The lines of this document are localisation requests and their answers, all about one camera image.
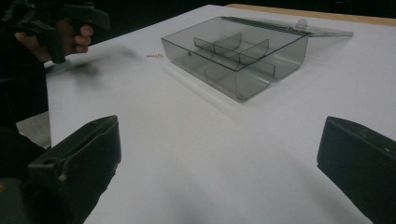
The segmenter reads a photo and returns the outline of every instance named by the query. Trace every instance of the clear plastic box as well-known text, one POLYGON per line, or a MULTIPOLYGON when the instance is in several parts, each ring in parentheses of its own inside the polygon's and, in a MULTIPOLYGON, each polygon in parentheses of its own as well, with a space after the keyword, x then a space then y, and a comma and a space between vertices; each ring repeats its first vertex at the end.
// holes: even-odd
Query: clear plastic box
POLYGON ((217 90, 246 101, 303 63, 311 34, 217 17, 162 38, 166 56, 217 90))

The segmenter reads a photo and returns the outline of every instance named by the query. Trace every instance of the wooden surface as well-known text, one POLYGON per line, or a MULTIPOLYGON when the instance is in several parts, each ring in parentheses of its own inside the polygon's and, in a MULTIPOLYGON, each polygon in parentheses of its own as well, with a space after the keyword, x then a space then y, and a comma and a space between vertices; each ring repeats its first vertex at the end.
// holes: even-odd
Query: wooden surface
POLYGON ((256 11, 288 14, 294 16, 315 17, 315 18, 337 20, 337 21, 354 21, 354 22, 363 22, 363 23, 378 24, 378 25, 396 26, 396 19, 388 19, 388 18, 365 17, 365 16, 325 13, 325 12, 316 12, 316 11, 303 11, 303 10, 277 8, 277 7, 258 7, 258 6, 242 5, 242 4, 230 4, 227 5, 226 7, 236 7, 236 8, 256 10, 256 11))

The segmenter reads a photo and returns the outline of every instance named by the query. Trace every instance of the white table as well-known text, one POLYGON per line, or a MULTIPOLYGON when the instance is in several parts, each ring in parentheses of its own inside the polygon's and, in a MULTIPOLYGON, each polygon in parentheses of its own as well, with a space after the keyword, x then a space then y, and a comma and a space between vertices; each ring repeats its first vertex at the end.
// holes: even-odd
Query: white table
POLYGON ((164 55, 161 37, 217 16, 299 17, 201 7, 49 68, 55 145, 118 115, 122 162, 87 223, 370 223, 317 168, 325 119, 396 139, 394 27, 308 19, 355 32, 309 40, 301 68, 245 103, 164 55))

